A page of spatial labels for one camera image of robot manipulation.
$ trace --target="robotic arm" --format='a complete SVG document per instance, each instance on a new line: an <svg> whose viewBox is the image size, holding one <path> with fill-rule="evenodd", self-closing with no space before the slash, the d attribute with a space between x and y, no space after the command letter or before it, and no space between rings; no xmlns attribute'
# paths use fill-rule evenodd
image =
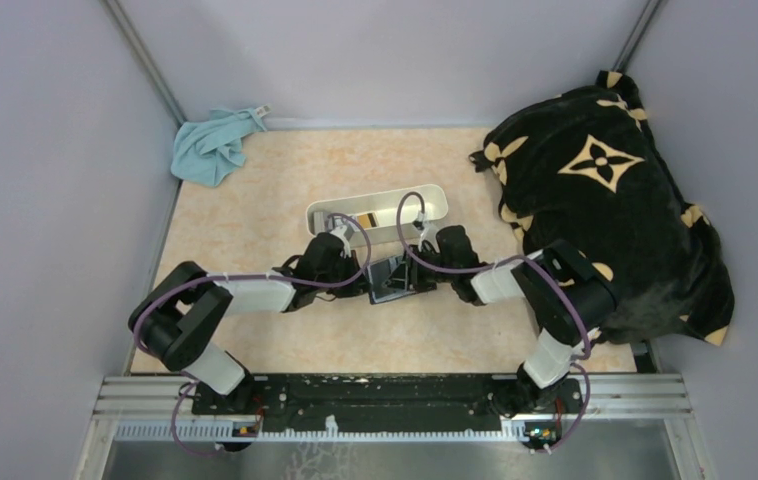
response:
<svg viewBox="0 0 758 480"><path fill-rule="evenodd" d="M413 250L427 263L445 269L485 266L473 251L464 227L450 226L437 233L426 224L420 224L419 228L424 236ZM310 305L318 293L337 297L366 293L370 285L365 276L338 288L295 285L268 278L279 276L286 277L284 280L291 278L326 284L350 278L359 271L355 252L349 248L351 235L351 227L343 225L331 232L319 233L303 255L291 257L285 265L272 269L265 276L242 281L230 281L227 276L221 276L222 280L202 283L173 295L141 319L144 310L171 290L209 276L196 263L184 262L132 313L129 328L134 331L136 324L142 322L140 340L168 370L184 371L217 393L228 395L242 382L251 381L252 377L246 367L211 342L220 320L227 315L246 312L295 311ZM587 331L593 332L617 307L617 296L611 283L566 242L557 241L533 253L530 259L559 282ZM407 270L398 278L405 278L405 287L417 292L432 290L437 283L446 282L462 301L474 305L525 297L540 328L538 345L535 353L518 368L517 389L500 400L501 409L506 412L532 411L552 402L555 388L565 378L571 361L582 352L584 345L573 317L552 287L533 268L517 261L479 273L446 274L423 267L410 255L399 268ZM179 302L188 306L184 312L178 308Z"/></svg>

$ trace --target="wooden tabletop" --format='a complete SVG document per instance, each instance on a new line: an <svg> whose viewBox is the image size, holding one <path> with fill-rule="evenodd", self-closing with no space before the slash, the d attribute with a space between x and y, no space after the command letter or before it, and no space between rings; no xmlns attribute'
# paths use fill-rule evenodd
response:
<svg viewBox="0 0 758 480"><path fill-rule="evenodd" d="M277 131L244 143L246 164L216 188L185 183L158 273L194 260L210 272L264 272L311 239L305 209L317 200L435 183L449 203L445 225L464 225L483 261L518 244L496 215L500 185L475 173L480 128ZM402 251L377 245L373 258ZM364 258L364 250L358 252ZM367 297L315 301L299 311L226 317L214 341L253 372L514 372L536 330L524 301L462 303L448 285L383 305ZM595 347L591 371L634 371L628 345ZM164 371L137 352L133 372Z"/></svg>

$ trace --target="white plastic container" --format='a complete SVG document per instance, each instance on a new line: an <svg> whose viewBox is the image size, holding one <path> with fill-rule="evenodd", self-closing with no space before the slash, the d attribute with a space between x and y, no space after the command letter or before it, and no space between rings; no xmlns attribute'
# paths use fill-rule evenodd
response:
<svg viewBox="0 0 758 480"><path fill-rule="evenodd" d="M308 233L312 235L318 233L314 231L314 212L343 213L353 218L372 213L376 219L376 226L365 228L367 236L370 238L370 243L376 245L379 243L397 242L399 241L396 223L397 207L403 195L411 191L423 195L423 200L426 203L426 219L436 225L441 225L449 210L447 196L444 194L443 188L430 184L387 192L370 193L357 197L314 202L305 211ZM403 236L406 239L418 238L420 236L420 233L411 225L411 222L417 218L417 212L419 211L420 202L416 198L410 197L406 200L402 214ZM356 229L353 237L350 239L350 246L360 247L363 245L365 245L364 236L361 234L361 231Z"/></svg>

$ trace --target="metal post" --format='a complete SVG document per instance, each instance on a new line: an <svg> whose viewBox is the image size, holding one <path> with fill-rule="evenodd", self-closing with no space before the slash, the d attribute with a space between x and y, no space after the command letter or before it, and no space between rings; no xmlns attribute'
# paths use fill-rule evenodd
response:
<svg viewBox="0 0 758 480"><path fill-rule="evenodd" d="M120 5L118 0L100 0L100 2L105 7L105 10L108 12L111 19L114 20L114 24L126 40L132 56L135 57L135 60L137 60L143 68L144 73L153 88L155 88L161 101L164 103L164 107L167 108L170 116L176 121L176 126L181 126L185 123L187 117L185 117L182 107L179 106L179 102L176 101L173 92L170 91L170 87L167 86L164 76L158 71L155 61L152 59L152 56L150 56L149 51L146 49L146 45L144 45L143 40L141 40L140 35L138 35L134 25L132 25L132 21L126 14L123 6Z"/></svg>
<svg viewBox="0 0 758 480"><path fill-rule="evenodd" d="M618 55L617 61L615 61L612 70L615 72L626 72L629 67L629 62L632 61L635 50L644 38L644 34L647 33L647 29L650 27L650 23L655 18L656 14L667 3L667 0L648 0L644 5L644 10L641 11L641 15L638 17L638 22L632 27L632 32L629 33L629 37L626 39L623 49Z"/></svg>

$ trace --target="gray floor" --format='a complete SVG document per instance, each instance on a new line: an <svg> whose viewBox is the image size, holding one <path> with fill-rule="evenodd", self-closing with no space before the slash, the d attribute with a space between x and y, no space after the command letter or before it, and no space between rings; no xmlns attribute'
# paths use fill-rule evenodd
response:
<svg viewBox="0 0 758 480"><path fill-rule="evenodd" d="M203 459L172 443L118 442L105 479L678 478L661 422L588 421L552 456L528 455L520 448L510 443L266 443Z"/></svg>

